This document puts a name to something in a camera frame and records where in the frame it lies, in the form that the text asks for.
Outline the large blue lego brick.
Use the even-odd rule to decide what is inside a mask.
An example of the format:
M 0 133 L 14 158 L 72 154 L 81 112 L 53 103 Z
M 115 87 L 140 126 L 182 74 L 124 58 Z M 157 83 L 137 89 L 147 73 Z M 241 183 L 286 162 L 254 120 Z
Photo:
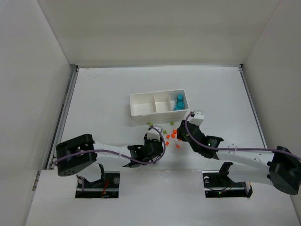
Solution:
M 177 101 L 174 110 L 184 110 L 185 109 L 185 104 L 182 100 Z

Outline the blue lego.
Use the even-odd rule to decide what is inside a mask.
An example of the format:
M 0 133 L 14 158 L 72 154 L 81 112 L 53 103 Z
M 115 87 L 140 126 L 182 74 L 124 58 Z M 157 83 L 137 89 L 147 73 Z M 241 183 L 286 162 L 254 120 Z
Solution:
M 178 94 L 177 102 L 183 102 L 183 95 L 182 94 Z

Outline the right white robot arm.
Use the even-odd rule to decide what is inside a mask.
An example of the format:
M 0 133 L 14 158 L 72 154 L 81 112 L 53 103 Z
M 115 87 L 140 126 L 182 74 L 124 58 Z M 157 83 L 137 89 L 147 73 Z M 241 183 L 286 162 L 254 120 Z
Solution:
M 223 151 L 218 148 L 223 138 L 206 136 L 199 126 L 185 121 L 177 129 L 177 138 L 188 142 L 192 150 L 203 157 L 223 162 L 219 170 L 203 174 L 206 191 L 222 192 L 238 186 L 248 190 L 248 183 L 255 182 L 289 195 L 299 192 L 301 162 L 285 147 L 278 146 L 275 152 Z

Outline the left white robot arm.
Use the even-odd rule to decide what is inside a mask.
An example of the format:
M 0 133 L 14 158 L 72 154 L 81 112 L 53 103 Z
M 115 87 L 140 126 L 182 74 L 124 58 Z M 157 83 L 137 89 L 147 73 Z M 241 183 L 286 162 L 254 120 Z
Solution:
M 91 134 L 64 141 L 56 146 L 57 166 L 60 177 L 77 175 L 89 182 L 104 176 L 106 171 L 137 168 L 157 163 L 165 154 L 165 141 L 158 136 L 144 136 L 143 145 L 111 146 L 93 140 Z

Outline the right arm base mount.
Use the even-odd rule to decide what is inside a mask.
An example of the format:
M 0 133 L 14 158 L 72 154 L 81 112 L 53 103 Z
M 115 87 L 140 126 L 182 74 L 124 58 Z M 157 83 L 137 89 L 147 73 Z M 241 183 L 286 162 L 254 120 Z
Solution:
M 249 182 L 234 182 L 229 177 L 233 165 L 225 162 L 218 171 L 202 171 L 206 198 L 250 198 L 253 194 Z

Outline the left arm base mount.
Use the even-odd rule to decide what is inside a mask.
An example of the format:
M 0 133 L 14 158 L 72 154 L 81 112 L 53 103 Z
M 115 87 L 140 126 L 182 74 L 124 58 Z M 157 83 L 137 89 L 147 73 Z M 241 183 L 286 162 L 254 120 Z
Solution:
M 77 199 L 117 199 L 119 197 L 119 171 L 105 171 L 99 166 L 101 177 L 94 182 L 88 182 L 85 178 L 77 176 L 78 182 L 75 192 Z

